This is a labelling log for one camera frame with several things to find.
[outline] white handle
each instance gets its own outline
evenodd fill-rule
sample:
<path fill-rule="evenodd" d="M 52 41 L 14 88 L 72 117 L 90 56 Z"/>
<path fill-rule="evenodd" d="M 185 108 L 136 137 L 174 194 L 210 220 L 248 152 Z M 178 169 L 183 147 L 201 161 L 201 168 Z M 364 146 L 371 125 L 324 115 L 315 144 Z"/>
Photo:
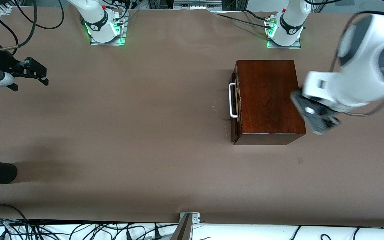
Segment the white handle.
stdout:
<path fill-rule="evenodd" d="M 232 86 L 235 86 L 236 83 L 232 82 L 229 84 L 229 113 L 230 113 L 230 117 L 232 118 L 238 118 L 238 115 L 234 115 L 233 112 L 232 112 L 232 93 L 230 91 L 230 87 Z"/>

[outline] brown table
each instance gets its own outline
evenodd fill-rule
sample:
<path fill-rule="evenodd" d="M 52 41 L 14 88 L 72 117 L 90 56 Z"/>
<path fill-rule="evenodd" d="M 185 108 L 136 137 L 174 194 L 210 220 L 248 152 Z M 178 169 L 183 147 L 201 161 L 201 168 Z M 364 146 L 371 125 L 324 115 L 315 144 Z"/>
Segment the brown table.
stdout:
<path fill-rule="evenodd" d="M 59 11 L 39 8 L 38 23 L 52 26 Z M 198 211 L 218 223 L 384 225 L 384 109 L 287 146 L 230 142 L 236 60 L 294 59 L 301 85 L 328 70 L 348 17 L 311 14 L 302 49 L 279 50 L 259 27 L 205 10 L 148 10 L 125 46 L 97 47 L 66 8 L 60 28 L 36 29 L 16 54 L 44 64 L 50 85 L 0 88 L 0 161 L 20 171 L 0 185 L 0 203 L 41 219 L 170 222 Z M 26 38 L 17 10 L 3 19 Z M 0 44 L 12 43 L 0 26 Z"/>

